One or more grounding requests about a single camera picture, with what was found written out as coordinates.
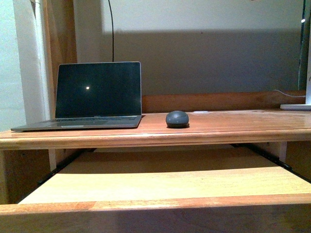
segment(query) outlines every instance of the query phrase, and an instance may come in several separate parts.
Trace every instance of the laptop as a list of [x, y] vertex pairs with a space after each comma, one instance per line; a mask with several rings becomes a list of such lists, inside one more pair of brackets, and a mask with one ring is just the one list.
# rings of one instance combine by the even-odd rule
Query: laptop
[[140, 120], [140, 62], [62, 64], [55, 119], [11, 130], [135, 128]]

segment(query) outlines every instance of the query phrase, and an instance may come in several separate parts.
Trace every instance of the laptop screen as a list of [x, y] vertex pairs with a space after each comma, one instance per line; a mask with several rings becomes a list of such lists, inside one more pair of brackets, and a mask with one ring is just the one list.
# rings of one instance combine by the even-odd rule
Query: laptop screen
[[139, 62], [63, 64], [56, 118], [141, 115]]

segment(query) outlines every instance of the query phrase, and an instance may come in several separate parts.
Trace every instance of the desk surface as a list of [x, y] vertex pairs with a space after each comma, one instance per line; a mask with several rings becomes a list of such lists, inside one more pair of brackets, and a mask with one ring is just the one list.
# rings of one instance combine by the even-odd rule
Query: desk surface
[[139, 147], [311, 140], [311, 112], [249, 110], [189, 113], [169, 129], [166, 114], [146, 114], [136, 129], [0, 133], [0, 150]]

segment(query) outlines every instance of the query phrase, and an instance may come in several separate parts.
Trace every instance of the white cable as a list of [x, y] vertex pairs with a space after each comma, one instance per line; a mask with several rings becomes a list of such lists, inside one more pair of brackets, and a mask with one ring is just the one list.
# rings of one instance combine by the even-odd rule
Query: white cable
[[291, 96], [291, 95], [285, 94], [284, 92], [281, 92], [280, 90], [274, 90], [274, 91], [278, 91], [278, 92], [282, 93], [285, 96], [289, 96], [289, 97], [293, 97], [293, 98], [303, 98], [303, 97], [306, 97], [306, 96]]

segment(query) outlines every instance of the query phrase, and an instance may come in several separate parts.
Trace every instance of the computer mouse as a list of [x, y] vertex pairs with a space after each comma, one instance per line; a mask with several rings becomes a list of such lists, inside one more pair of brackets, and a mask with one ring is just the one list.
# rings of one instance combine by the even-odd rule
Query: computer mouse
[[189, 116], [183, 111], [173, 111], [166, 115], [166, 124], [169, 128], [186, 128], [189, 126]]

